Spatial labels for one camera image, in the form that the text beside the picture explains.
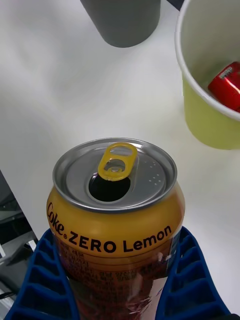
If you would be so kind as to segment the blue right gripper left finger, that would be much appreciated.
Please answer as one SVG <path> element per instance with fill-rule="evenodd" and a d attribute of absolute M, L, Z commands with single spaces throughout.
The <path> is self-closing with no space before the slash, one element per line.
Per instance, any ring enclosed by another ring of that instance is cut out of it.
<path fill-rule="evenodd" d="M 79 320 L 80 314 L 62 268 L 53 234 L 38 241 L 6 320 Z"/>

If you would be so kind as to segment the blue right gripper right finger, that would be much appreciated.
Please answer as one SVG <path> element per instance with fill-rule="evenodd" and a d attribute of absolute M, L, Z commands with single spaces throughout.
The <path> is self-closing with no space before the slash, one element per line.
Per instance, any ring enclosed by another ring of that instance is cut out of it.
<path fill-rule="evenodd" d="M 197 240 L 183 227 L 155 319 L 215 320 L 230 314 L 214 285 Z"/>

